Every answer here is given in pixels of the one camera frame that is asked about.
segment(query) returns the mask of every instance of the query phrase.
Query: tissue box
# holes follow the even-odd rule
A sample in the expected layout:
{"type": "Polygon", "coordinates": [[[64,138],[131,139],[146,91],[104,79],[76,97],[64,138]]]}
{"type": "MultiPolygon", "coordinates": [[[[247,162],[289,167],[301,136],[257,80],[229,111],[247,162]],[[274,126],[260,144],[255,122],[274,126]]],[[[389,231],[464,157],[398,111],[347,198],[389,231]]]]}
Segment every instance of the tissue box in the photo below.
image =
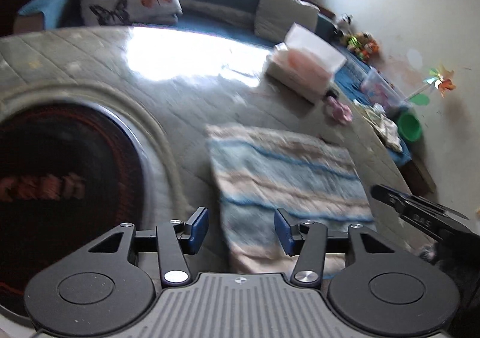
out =
{"type": "Polygon", "coordinates": [[[293,24],[275,46],[264,72],[315,104],[322,99],[345,56],[309,30],[293,24]]]}

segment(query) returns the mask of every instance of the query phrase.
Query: crosshair logo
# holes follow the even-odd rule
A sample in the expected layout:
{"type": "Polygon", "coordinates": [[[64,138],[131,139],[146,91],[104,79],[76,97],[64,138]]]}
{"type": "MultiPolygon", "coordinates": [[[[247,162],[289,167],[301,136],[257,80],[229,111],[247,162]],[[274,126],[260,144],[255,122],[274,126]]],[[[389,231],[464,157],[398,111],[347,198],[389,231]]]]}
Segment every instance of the crosshair logo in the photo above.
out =
{"type": "Polygon", "coordinates": [[[237,283],[237,284],[245,284],[248,280],[245,278],[245,277],[237,277],[234,279],[234,281],[237,283]]]}

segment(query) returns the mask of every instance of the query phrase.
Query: towel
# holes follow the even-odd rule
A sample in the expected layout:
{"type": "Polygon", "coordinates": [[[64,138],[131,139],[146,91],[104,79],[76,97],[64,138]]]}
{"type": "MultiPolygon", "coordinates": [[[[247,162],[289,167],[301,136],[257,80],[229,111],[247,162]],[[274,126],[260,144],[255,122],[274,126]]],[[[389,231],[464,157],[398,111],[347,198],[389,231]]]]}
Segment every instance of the towel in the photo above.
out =
{"type": "MultiPolygon", "coordinates": [[[[222,228],[238,273],[290,277],[297,257],[287,256],[277,239],[276,208],[336,231],[353,223],[374,227],[346,149],[307,135],[243,125],[209,125],[207,133],[222,228]]],[[[342,254],[327,254],[323,277],[344,266],[342,254]]]]}

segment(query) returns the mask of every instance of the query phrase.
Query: black butterfly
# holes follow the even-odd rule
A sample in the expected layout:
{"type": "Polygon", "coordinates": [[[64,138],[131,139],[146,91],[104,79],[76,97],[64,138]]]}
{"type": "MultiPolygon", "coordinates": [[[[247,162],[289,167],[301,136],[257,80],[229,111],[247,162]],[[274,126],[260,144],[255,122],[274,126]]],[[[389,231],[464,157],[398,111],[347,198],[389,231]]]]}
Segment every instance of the black butterfly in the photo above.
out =
{"type": "Polygon", "coordinates": [[[127,5],[127,0],[118,0],[112,11],[100,5],[92,5],[90,10],[97,16],[99,25],[131,25],[127,5]]]}

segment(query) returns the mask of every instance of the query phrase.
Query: pink object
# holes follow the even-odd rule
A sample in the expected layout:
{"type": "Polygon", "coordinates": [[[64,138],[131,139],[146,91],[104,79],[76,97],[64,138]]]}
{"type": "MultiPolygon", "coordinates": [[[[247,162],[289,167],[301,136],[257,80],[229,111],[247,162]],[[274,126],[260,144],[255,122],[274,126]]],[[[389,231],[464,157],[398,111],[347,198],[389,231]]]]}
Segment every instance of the pink object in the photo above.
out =
{"type": "Polygon", "coordinates": [[[353,115],[348,105],[338,102],[333,97],[327,97],[326,104],[331,108],[330,116],[340,124],[346,125],[352,122],[353,115]]]}

